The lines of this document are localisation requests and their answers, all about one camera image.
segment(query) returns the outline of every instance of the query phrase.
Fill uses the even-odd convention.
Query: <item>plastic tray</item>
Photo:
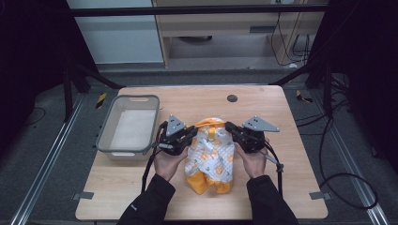
[[[118,96],[97,139],[111,159],[148,159],[160,101],[156,96]]]

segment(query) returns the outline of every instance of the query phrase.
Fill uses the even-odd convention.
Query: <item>wooden table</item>
[[[187,125],[208,117],[219,117],[241,126],[258,115],[281,131],[267,132],[280,162],[284,164],[283,197],[297,218],[325,218],[328,209],[323,199],[312,200],[309,193],[319,191],[314,172],[280,86],[163,86],[132,87],[119,95],[156,95],[161,100],[158,123],[170,114]],[[236,95],[237,102],[227,96]],[[116,161],[98,152],[84,191],[94,192],[91,200],[81,199],[76,210],[80,220],[117,220],[141,191],[145,161]],[[277,184],[276,167],[268,163],[266,173]],[[153,176],[152,170],[148,183]],[[245,173],[238,154],[234,157],[234,185],[227,194],[217,194],[214,187],[196,195],[185,180],[184,162],[171,180],[176,194],[171,200],[166,220],[181,219],[251,219],[252,211]]]

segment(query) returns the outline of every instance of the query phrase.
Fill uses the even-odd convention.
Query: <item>black cable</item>
[[[155,156],[159,152],[161,152],[161,150],[159,152],[157,152],[156,150],[158,148],[158,143],[159,143],[159,137],[161,135],[161,130],[164,129],[164,127],[166,127],[166,125],[167,125],[167,121],[164,121],[161,125],[159,125],[158,132],[156,133],[155,143],[153,144],[153,147],[152,147],[153,148],[152,155],[148,159],[148,162],[146,164],[145,171],[144,171],[144,174],[143,174],[143,184],[141,185],[141,193],[143,193],[145,191],[146,179],[148,177],[150,167],[152,166],[152,163],[155,160]]]
[[[44,110],[44,109],[41,108],[41,107],[35,107],[34,110],[42,110],[42,111],[43,111],[43,115],[42,115],[39,119],[37,119],[36,121],[34,121],[34,122],[24,124],[24,126],[31,126],[31,125],[34,125],[34,124],[38,123],[40,120],[42,120],[42,119],[44,118],[44,116],[46,115],[46,110]]]
[[[377,196],[377,192],[376,192],[375,189],[372,187],[372,185],[371,185],[369,182],[367,182],[365,179],[363,179],[362,177],[360,177],[360,176],[358,176],[358,175],[355,175],[355,174],[353,174],[353,173],[349,173],[349,172],[339,172],[339,173],[336,173],[336,174],[334,174],[334,175],[332,175],[332,176],[330,176],[330,177],[326,177],[326,176],[325,176],[325,173],[324,173],[324,170],[323,170],[323,165],[322,165],[322,149],[323,149],[323,143],[324,143],[324,140],[325,140],[325,136],[326,136],[326,133],[327,133],[327,128],[328,128],[328,126],[329,126],[329,123],[330,123],[332,120],[333,120],[333,117],[331,117],[331,118],[328,119],[328,122],[327,122],[327,124],[326,124],[326,126],[325,126],[325,129],[324,129],[324,132],[323,132],[323,135],[322,135],[322,138],[321,138],[321,143],[320,143],[320,146],[319,146],[319,155],[318,155],[319,170],[320,170],[320,172],[321,172],[322,178],[324,179],[324,181],[319,185],[319,188],[323,187],[324,185],[327,185],[327,186],[329,187],[329,189],[330,189],[340,200],[342,200],[344,203],[346,203],[346,204],[348,204],[348,205],[350,205],[350,206],[352,206],[352,207],[354,207],[354,208],[356,208],[356,209],[363,209],[363,210],[371,209],[371,208],[373,208],[373,207],[375,207],[375,206],[377,205],[377,203],[378,203],[378,196]],[[373,192],[373,194],[374,194],[374,196],[375,196],[375,201],[374,201],[371,205],[369,205],[369,206],[356,205],[356,204],[353,204],[352,202],[348,201],[346,198],[344,198],[343,196],[341,196],[334,188],[332,188],[332,187],[330,186],[330,184],[329,184],[329,180],[334,179],[334,178],[336,178],[336,177],[338,177],[338,176],[353,176],[353,177],[355,177],[355,178],[361,180],[362,182],[364,182],[364,183],[365,183],[366,185],[368,185],[369,188],[372,190],[372,192]]]
[[[275,160],[277,161],[276,164],[276,173],[278,174],[278,191],[281,197],[283,198],[283,184],[282,184],[282,172],[283,172],[283,164],[278,159],[278,156],[276,155],[275,151],[273,150],[271,144],[267,141],[264,141],[266,144],[266,148],[269,150],[269,152],[274,156]]]
[[[274,56],[275,56],[275,58],[276,58],[276,62],[278,63],[278,65],[279,65],[279,66],[288,66],[288,65],[290,65],[290,64],[292,64],[292,63],[297,63],[297,62],[299,62],[299,60],[291,59],[291,58],[289,57],[289,54],[287,53],[286,45],[284,44],[284,39],[283,39],[282,30],[281,30],[281,26],[280,26],[280,19],[281,19],[281,12],[278,13],[278,19],[277,19],[277,21],[276,21],[275,28],[274,28],[274,30],[273,30],[273,32],[272,32],[272,35],[271,35],[271,49],[272,49],[272,51],[273,51],[273,53],[274,53]],[[279,32],[280,32],[280,35],[281,35],[281,40],[282,40],[283,47],[284,47],[284,53],[285,53],[286,56],[291,60],[291,62],[288,63],[288,64],[281,64],[281,63],[278,61],[276,52],[275,52],[275,50],[274,50],[274,48],[273,48],[273,36],[274,36],[274,34],[275,34],[275,31],[276,31],[277,27],[279,27]]]
[[[334,105],[334,106],[332,107],[332,110],[335,111],[336,109],[338,109],[338,108],[340,108],[341,106],[343,106],[346,102],[347,102],[347,100],[342,100],[341,102],[339,102],[339,103],[337,103],[336,105]],[[297,120],[295,120],[295,121],[305,120],[305,119],[313,118],[313,117],[316,117],[316,116],[318,116],[316,119],[314,119],[314,120],[312,120],[312,121],[310,121],[310,122],[307,122],[307,123],[305,123],[305,124],[297,125],[297,127],[300,128],[300,127],[304,127],[304,126],[308,126],[308,125],[310,125],[310,124],[313,124],[313,123],[319,121],[320,119],[322,119],[323,117],[325,117],[326,114],[311,115],[311,116],[308,116],[308,117],[306,117],[306,118],[297,119]]]

